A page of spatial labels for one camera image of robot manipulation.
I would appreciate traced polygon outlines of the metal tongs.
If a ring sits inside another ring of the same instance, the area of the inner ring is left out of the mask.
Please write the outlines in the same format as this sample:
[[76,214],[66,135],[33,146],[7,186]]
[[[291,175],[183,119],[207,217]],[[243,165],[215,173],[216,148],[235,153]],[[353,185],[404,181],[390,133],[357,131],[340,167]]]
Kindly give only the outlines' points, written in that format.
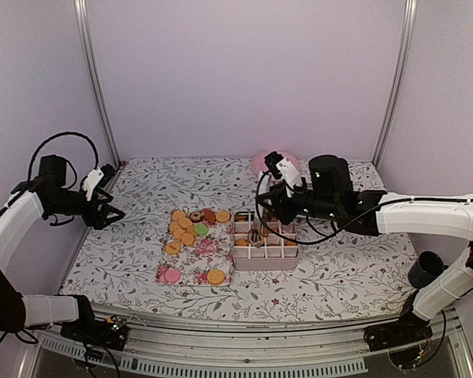
[[264,244],[265,238],[270,232],[268,228],[263,225],[263,221],[266,226],[271,228],[272,216],[266,209],[261,212],[261,220],[257,217],[256,213],[253,214],[251,227],[248,231],[249,246],[260,248]]

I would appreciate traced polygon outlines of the compartment tin box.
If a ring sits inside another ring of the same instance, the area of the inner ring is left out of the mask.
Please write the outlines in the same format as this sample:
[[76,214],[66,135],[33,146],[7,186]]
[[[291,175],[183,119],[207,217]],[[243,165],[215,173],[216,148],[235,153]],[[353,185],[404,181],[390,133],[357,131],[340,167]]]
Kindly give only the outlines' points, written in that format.
[[242,211],[234,213],[233,221],[233,266],[236,271],[285,271],[293,270],[298,263],[298,243],[296,223],[282,224],[274,217],[267,221],[257,235],[254,213]]

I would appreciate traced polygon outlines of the floral cookie tray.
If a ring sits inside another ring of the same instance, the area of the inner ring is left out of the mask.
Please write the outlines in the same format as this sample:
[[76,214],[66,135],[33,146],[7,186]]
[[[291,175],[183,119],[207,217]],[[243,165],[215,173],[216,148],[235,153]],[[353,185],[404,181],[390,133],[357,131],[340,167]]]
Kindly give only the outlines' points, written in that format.
[[[218,223],[216,212],[227,209],[174,209],[166,229],[162,247],[162,258],[156,269],[156,282],[162,285],[177,285],[188,287],[224,287],[228,286],[233,274],[233,226],[231,220]],[[205,218],[202,222],[209,231],[199,236],[194,231],[194,224],[189,214],[203,211]],[[181,279],[175,284],[161,281],[161,275],[167,269],[178,269]],[[210,285],[207,273],[212,269],[220,269],[225,273],[225,282],[220,285]]]

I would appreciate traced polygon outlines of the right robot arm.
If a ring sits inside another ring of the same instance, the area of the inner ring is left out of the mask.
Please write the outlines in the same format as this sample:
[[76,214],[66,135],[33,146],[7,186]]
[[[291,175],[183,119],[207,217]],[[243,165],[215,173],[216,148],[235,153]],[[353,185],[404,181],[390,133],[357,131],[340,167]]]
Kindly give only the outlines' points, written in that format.
[[399,195],[393,192],[355,191],[348,162],[334,155],[320,155],[308,162],[306,181],[296,166],[274,151],[264,157],[266,170],[276,183],[257,188],[255,208],[266,210],[282,224],[296,217],[332,221],[337,231],[358,235],[393,233],[451,236],[468,245],[432,283],[419,289],[392,327],[398,343],[409,343],[446,306],[473,289],[473,194],[448,197]]

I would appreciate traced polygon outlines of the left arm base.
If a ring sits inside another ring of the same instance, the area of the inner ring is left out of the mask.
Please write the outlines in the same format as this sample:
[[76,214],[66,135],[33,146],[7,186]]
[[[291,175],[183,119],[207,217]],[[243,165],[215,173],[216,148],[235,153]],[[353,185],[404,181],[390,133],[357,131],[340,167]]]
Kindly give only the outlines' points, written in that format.
[[75,295],[74,298],[79,317],[75,321],[62,323],[60,335],[81,343],[123,351],[129,334],[126,319],[112,315],[98,320],[87,297]]

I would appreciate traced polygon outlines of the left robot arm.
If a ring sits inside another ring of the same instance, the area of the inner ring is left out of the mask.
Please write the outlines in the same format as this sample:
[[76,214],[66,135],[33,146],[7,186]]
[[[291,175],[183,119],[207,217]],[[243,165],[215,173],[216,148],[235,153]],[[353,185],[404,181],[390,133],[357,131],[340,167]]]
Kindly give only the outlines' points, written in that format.
[[28,164],[26,180],[15,186],[0,209],[0,332],[17,334],[61,324],[85,342],[96,341],[102,333],[104,323],[96,320],[85,296],[23,295],[6,277],[12,256],[36,222],[64,216],[69,224],[80,217],[87,227],[103,230],[125,215],[112,206],[114,198],[105,189],[117,170],[110,164],[99,164],[99,153],[88,136],[79,132],[72,135],[84,139],[92,149],[92,170],[67,184],[67,172],[73,164],[56,154],[40,157],[38,147]]

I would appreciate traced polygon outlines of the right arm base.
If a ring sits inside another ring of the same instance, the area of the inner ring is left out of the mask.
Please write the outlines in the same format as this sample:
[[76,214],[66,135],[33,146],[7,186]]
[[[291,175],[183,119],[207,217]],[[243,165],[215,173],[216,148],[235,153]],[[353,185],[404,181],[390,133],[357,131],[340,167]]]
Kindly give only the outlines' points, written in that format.
[[397,321],[365,328],[363,339],[370,351],[400,347],[429,339],[433,335],[429,323],[413,313],[407,313]]

